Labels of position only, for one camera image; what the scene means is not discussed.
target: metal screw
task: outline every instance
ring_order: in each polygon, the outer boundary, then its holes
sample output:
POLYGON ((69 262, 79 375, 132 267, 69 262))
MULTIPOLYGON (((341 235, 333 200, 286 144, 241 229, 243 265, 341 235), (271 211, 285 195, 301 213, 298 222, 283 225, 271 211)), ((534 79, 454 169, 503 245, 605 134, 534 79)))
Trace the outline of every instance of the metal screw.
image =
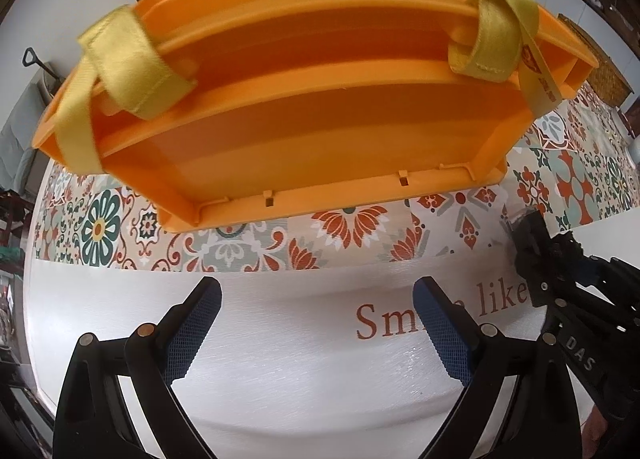
POLYGON ((138 336, 149 336, 153 334, 155 330, 156 326, 153 324, 143 324, 136 329, 136 333, 138 333, 138 336))
POLYGON ((556 337, 553 336, 551 333, 544 333, 542 335, 542 341, 547 345, 556 345, 556 342, 558 340, 556 340, 556 337))
POLYGON ((482 324, 480 330, 484 336, 493 337, 498 334, 498 328, 493 324, 482 324))
POLYGON ((84 333, 79 340, 80 345, 89 345, 94 341, 94 335, 91 333, 84 333))

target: yellow fabric loop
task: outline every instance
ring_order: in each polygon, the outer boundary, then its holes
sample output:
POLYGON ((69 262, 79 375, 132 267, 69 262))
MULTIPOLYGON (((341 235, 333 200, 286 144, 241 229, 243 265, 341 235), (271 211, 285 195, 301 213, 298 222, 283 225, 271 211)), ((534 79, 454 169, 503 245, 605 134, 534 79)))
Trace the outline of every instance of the yellow fabric loop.
POLYGON ((78 41, 84 56, 58 105, 55 133, 70 171, 100 174, 102 165, 91 121, 91 96, 97 78, 121 109, 142 120, 170 108, 195 83, 165 64, 128 6, 113 10, 78 41))
POLYGON ((538 32, 535 0, 466 0, 478 8, 478 37, 473 47, 449 43, 455 73, 504 82, 517 68, 520 89, 536 118, 562 101, 560 90, 534 38, 538 32))

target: black robotic mechanism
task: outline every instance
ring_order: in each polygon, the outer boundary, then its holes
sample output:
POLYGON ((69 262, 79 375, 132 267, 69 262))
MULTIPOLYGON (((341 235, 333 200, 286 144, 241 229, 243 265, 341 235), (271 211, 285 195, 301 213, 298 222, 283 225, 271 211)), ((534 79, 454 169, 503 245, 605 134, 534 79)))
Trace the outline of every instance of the black robotic mechanism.
MULTIPOLYGON (((513 227, 516 268, 534 307, 546 306, 535 341, 478 326, 431 277, 414 285, 414 308, 431 343, 463 391, 420 459, 468 459, 494 409, 503 380, 517 376, 487 459, 579 459, 580 422, 567 365, 609 423, 596 457, 632 457, 640 446, 640 271, 618 259, 585 257, 571 233, 550 238, 538 211, 513 227), (594 286, 609 301, 582 286, 594 286)), ((214 458, 171 384, 182 378, 222 305, 213 278, 183 304, 128 338, 82 335, 63 384, 54 459, 152 457, 131 422, 117 376, 130 376, 165 457, 214 458)))

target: floral pattern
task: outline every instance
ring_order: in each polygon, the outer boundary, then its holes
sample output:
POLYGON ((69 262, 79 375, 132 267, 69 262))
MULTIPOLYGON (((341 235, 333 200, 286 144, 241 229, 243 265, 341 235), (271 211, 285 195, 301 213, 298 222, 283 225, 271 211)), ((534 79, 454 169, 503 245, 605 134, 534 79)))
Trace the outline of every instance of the floral pattern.
POLYGON ((572 228, 600 219, 595 202, 595 187, 577 152, 556 151, 549 157, 556 175, 558 192, 572 228))
POLYGON ((540 142, 543 149, 569 149, 576 150, 571 136, 567 132, 562 116, 557 111, 536 119, 534 125, 540 134, 540 142))
POLYGON ((120 233, 120 196, 105 190, 89 206, 80 228, 80 256, 87 265, 109 265, 120 233))
POLYGON ((611 113, 585 84, 527 129, 497 185, 188 233, 163 230, 156 207, 111 176, 74 176, 55 164, 33 256, 205 273, 398 262, 510 245, 508 219, 530 206, 553 235, 640 206, 640 179, 611 113))
POLYGON ((525 166, 522 172, 513 170, 513 173, 519 183, 518 197, 524 201, 524 204, 535 206, 543 215, 550 212, 549 189, 540 178, 540 170, 532 172, 525 166))
POLYGON ((368 208, 345 208, 341 211, 317 212, 311 216, 316 222, 318 237, 326 238, 326 245, 348 248, 353 242, 358 248, 370 246, 379 240, 377 232, 385 231, 386 209, 382 206, 368 208))

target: orange plastic tray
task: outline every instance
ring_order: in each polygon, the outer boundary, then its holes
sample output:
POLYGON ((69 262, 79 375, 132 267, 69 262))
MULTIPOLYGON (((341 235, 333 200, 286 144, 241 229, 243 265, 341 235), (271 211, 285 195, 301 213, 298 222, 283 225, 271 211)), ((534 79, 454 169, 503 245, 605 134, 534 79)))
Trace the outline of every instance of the orange plastic tray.
MULTIPOLYGON (((94 88, 106 172, 194 228, 494 184, 532 122, 517 73, 454 74, 450 38, 472 45, 465 0, 141 0, 157 50, 196 89, 151 121, 110 110, 94 88)), ((590 51, 540 9, 536 41, 563 97, 590 51)), ((34 137, 64 163, 54 98, 34 137)))

